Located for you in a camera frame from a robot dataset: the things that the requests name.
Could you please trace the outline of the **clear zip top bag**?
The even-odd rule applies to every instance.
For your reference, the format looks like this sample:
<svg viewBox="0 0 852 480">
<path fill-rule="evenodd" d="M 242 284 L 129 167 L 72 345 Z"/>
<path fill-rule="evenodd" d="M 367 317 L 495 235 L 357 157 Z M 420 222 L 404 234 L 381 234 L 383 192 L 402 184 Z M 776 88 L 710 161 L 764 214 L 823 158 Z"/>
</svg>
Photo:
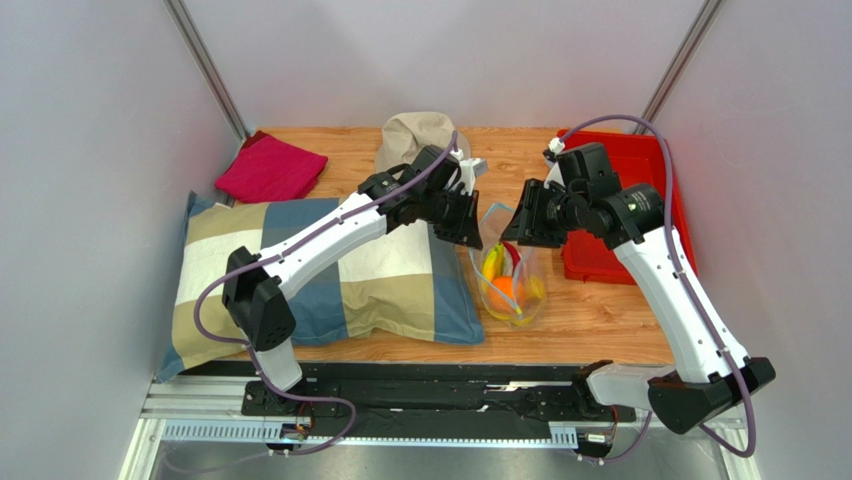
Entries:
<svg viewBox="0 0 852 480">
<path fill-rule="evenodd" d="M 524 328 L 543 310 L 547 289 L 536 251 L 502 238 L 514 213 L 505 204 L 492 204 L 478 223 L 483 247 L 468 249 L 467 256 L 485 311 L 498 321 Z"/>
</svg>

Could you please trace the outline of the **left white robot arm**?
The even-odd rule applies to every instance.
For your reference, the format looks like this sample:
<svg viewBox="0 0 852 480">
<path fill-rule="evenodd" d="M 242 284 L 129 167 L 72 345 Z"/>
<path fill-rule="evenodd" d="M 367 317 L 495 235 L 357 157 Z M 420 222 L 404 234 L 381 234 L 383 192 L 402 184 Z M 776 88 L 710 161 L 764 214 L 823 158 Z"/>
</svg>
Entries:
<svg viewBox="0 0 852 480">
<path fill-rule="evenodd" d="M 239 329 L 269 392 L 289 397 L 303 378 L 291 336 L 290 306 L 315 276 L 353 250 L 418 221 L 445 242 L 480 249 L 478 177 L 483 158 L 467 158 L 455 145 L 426 146 L 411 163 L 364 180 L 335 210 L 290 238 L 257 253 L 245 247 L 228 257 L 218 280 L 222 303 Z"/>
</svg>

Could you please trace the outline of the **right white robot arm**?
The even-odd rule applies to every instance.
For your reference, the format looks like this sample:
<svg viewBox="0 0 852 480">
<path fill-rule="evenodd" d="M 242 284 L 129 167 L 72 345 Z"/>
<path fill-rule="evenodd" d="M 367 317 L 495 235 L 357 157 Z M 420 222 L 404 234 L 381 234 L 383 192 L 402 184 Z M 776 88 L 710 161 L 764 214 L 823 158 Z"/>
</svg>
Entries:
<svg viewBox="0 0 852 480">
<path fill-rule="evenodd" d="M 647 410 L 685 434 L 775 379 L 771 361 L 751 356 L 715 312 L 652 185 L 623 186 L 599 142 L 568 149 L 554 139 L 544 156 L 548 176 L 525 182 L 502 239 L 558 248 L 584 231 L 601 240 L 640 288 L 674 358 L 663 367 L 588 365 L 572 379 L 583 399 Z"/>
</svg>

